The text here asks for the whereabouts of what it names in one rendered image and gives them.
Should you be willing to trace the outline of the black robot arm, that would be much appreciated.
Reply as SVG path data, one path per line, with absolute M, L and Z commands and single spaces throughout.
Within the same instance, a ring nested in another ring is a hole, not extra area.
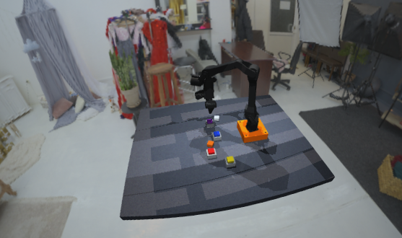
M 193 74 L 191 76 L 191 81 L 190 84 L 192 86 L 197 86 L 201 87 L 204 85 L 204 89 L 213 89 L 214 88 L 214 82 L 217 81 L 215 78 L 215 75 L 218 73 L 221 73 L 223 71 L 229 71 L 232 69 L 239 69 L 241 70 L 244 74 L 248 75 L 248 81 L 249 81 L 249 99 L 248 99 L 248 105 L 245 106 L 244 109 L 244 116 L 247 119 L 247 123 L 245 127 L 247 128 L 248 131 L 253 132 L 258 130 L 258 112 L 256 110 L 256 105 L 255 105 L 255 99 L 256 99 L 256 87 L 257 87 L 257 79 L 258 79 L 258 74 L 260 72 L 260 67 L 258 65 L 249 63 L 247 61 L 243 61 L 241 59 L 237 59 L 234 61 L 230 61 L 227 63 L 222 63 L 219 65 L 211 65 L 207 66 L 202 72 L 201 75 L 195 75 Z M 195 92 L 195 97 L 197 100 L 201 99 L 204 97 L 206 98 L 206 93 L 204 92 L 204 89 L 201 89 L 197 92 Z

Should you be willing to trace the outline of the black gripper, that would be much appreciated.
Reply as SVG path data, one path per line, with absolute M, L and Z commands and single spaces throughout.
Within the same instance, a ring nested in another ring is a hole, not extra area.
M 209 110 L 209 114 L 211 114 L 213 109 L 217 107 L 216 101 L 212 99 L 214 98 L 214 89 L 204 89 L 204 92 L 206 93 L 205 107 Z

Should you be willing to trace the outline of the blue button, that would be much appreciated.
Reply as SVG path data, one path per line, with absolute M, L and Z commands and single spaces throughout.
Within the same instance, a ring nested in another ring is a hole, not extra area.
M 222 136 L 221 136 L 221 133 L 219 131 L 213 132 L 212 137 L 213 137 L 214 141 L 221 141 L 222 140 Z

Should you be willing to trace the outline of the red button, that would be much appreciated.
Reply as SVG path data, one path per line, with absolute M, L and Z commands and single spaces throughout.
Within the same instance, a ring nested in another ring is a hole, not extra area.
M 207 158 L 208 159 L 213 159 L 217 157 L 217 153 L 215 148 L 210 148 L 206 150 Z

